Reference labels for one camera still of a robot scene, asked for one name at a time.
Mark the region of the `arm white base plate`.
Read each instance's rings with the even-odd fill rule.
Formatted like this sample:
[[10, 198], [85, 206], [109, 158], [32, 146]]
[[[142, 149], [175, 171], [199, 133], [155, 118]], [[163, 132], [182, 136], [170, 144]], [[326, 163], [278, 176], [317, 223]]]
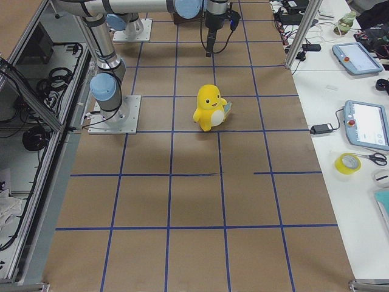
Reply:
[[124, 96], [122, 105], [115, 113], [114, 117], [110, 118], [107, 112], [101, 112], [97, 102], [94, 105], [94, 111], [91, 117], [92, 126], [88, 127], [89, 134], [136, 134], [139, 119], [141, 104], [141, 96]]
[[153, 20], [150, 18], [139, 18], [129, 22], [125, 30], [115, 31], [113, 42], [115, 43], [138, 43], [148, 42], [151, 38]]

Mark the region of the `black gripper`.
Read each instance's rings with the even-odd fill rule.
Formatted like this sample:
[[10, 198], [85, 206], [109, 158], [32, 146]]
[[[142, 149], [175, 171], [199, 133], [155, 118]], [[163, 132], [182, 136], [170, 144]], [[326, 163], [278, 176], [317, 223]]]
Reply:
[[230, 22], [230, 30], [235, 30], [240, 21], [240, 14], [233, 9], [230, 1], [206, 1], [205, 26], [208, 28], [205, 56], [213, 55], [213, 48], [216, 41], [217, 30], [222, 29], [224, 21]]

